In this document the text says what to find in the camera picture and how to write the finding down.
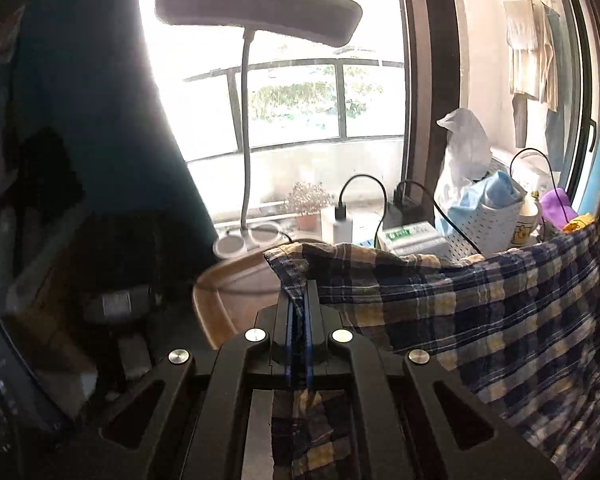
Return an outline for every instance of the plaid cloth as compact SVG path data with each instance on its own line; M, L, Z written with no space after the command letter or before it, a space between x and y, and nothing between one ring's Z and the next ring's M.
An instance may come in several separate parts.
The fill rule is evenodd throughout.
M600 441L598 225L487 260L400 259L350 244L291 244L265 258L296 306L315 279L320 302L379 348L435 354L563 478L591 459ZM347 477L346 402L342 392L278 394L276 478Z

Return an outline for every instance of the hanging towel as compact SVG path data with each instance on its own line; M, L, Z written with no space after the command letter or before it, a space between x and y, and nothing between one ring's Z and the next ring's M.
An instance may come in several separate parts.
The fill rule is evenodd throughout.
M507 43L513 50L535 50L538 35L531 0L504 2L507 16Z
M512 44L533 45L533 34L528 30L528 17L522 22L520 14L518 12L514 14L514 10L519 10L519 6L512 6L514 2L505 2L507 43L510 46L509 92L525 94L529 99L546 103L548 109L555 112L558 108L558 74L554 55L554 37L544 5L532 0L524 0L524 2L532 7L537 47L513 48L511 46Z

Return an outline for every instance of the hanging clothes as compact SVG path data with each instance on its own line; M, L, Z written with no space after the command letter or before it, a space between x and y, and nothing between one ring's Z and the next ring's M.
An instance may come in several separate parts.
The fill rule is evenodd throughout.
M547 105L545 136L552 170L560 171L564 158L564 121L559 120L558 69L554 34L548 11L533 0L504 2L509 45L509 92L516 147L526 147L527 101Z
M570 56L568 47L565 46L565 38L560 30L560 14L555 10L543 6L549 19L552 35L554 38L554 59L555 73L558 79L558 107L554 112L548 110L546 114L546 123L544 125L544 137L546 138L546 154L549 157L549 163L554 171L562 171L564 166L564 141L567 136L565 124L565 97L569 95L568 88L571 79L566 75L569 73Z
M509 92L558 107L554 36L544 5L533 0L504 2L509 43Z

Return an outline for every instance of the metal screw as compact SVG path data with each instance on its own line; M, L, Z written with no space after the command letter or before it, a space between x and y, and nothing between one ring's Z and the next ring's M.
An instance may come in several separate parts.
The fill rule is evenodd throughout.
M353 334L344 328L334 330L331 334L338 343L348 343L353 339Z
M183 348L178 348L176 350L172 350L169 353L169 361L171 361L175 365L181 365L186 363L189 360L189 352L187 352Z
M244 333L244 336L247 341L257 343L258 341L262 341L264 338L266 338L267 333L261 328L250 328Z
M416 348L409 352L409 360L417 365L425 365L429 362L429 353L426 350Z

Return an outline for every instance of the potted plant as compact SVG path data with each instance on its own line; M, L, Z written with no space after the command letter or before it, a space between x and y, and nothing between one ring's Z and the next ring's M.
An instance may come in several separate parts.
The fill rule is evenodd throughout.
M327 193L322 183L296 182L289 193L288 210L298 214L298 229L313 232L317 228L320 209L333 203L333 195Z

